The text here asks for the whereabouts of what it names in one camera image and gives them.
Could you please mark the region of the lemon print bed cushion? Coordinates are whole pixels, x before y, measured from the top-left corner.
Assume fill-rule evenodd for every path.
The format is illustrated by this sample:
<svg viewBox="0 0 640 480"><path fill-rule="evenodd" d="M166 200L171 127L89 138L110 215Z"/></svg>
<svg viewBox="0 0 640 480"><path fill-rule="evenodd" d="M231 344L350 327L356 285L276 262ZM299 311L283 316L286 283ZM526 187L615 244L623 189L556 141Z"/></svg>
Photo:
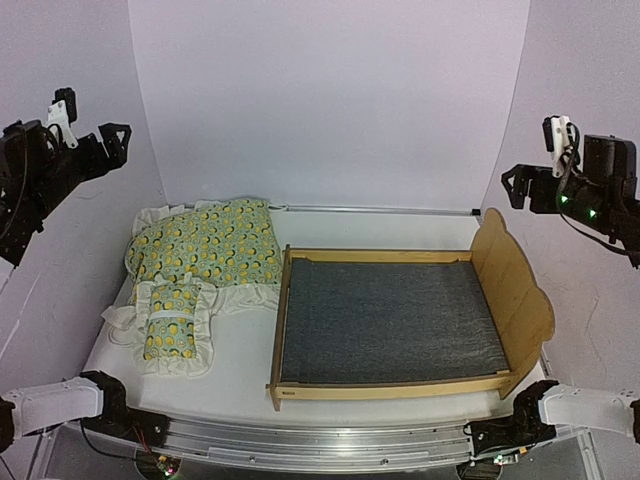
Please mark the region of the lemon print bed cushion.
<svg viewBox="0 0 640 480"><path fill-rule="evenodd" d="M141 210L134 219L124 265L132 284L124 307L103 313L109 341L133 344L136 287L160 275L177 283L189 275L223 294L216 312L277 309L283 260L266 200L200 201Z"/></svg>

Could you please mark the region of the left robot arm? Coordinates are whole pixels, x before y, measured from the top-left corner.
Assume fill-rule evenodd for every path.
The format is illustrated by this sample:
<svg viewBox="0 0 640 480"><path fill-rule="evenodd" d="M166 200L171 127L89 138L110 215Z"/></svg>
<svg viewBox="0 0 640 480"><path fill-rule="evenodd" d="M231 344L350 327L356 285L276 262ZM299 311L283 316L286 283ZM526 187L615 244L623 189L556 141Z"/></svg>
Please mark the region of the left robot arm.
<svg viewBox="0 0 640 480"><path fill-rule="evenodd" d="M40 121L18 121L1 137L1 258L20 265L44 220L83 182L127 162L132 129L126 124L99 127L70 147Z"/></svg>

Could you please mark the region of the wooden pet bed frame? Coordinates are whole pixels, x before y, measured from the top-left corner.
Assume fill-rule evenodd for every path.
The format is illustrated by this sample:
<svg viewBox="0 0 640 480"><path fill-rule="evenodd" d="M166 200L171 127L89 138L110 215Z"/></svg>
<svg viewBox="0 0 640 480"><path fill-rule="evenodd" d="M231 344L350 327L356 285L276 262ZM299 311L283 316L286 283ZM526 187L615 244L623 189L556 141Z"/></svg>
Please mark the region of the wooden pet bed frame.
<svg viewBox="0 0 640 480"><path fill-rule="evenodd" d="M296 259L329 263L472 264L508 362L493 375L387 384L302 384L282 379L292 263ZM285 400L369 401L438 397L493 391L508 396L532 371L543 344L554 333L551 302L539 287L529 260L496 209L489 209L466 250L372 250L287 246L280 289L270 380L274 405Z"/></svg>

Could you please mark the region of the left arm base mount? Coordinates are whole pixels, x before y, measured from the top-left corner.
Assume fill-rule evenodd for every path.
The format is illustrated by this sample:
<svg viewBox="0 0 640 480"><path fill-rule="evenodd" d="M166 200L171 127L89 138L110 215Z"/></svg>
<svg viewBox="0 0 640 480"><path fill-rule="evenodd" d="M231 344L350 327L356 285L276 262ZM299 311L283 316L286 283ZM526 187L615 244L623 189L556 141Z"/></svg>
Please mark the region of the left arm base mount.
<svg viewBox="0 0 640 480"><path fill-rule="evenodd" d="M124 384L102 371L85 371L80 377L95 383L103 394L103 407L99 415L81 419L85 429L137 441L141 446L164 445L170 423L167 415L130 407Z"/></svg>

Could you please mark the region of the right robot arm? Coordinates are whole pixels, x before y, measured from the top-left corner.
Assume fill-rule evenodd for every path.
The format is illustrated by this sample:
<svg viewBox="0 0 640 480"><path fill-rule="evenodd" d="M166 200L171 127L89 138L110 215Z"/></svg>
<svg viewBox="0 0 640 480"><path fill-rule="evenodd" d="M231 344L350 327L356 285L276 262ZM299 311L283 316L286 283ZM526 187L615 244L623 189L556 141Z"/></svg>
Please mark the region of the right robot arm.
<svg viewBox="0 0 640 480"><path fill-rule="evenodd" d="M548 133L552 166L517 164L502 173L512 208L559 216L569 227L639 266L636 146L615 136ZM535 383L516 397L503 433L514 443L543 436L558 425L611 431L639 438L639 400L602 390Z"/></svg>

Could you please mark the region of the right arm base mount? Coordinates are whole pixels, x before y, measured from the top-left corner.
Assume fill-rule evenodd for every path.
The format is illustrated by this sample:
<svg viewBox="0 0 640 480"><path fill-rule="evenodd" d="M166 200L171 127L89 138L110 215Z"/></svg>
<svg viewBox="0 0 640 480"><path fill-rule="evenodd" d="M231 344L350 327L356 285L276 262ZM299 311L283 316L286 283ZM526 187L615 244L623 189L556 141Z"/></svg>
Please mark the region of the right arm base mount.
<svg viewBox="0 0 640 480"><path fill-rule="evenodd" d="M558 385L557 380L535 382L515 397L511 415L468 422L463 432L471 438L473 456L510 453L520 447L554 439L556 428L542 421L538 402L548 390Z"/></svg>

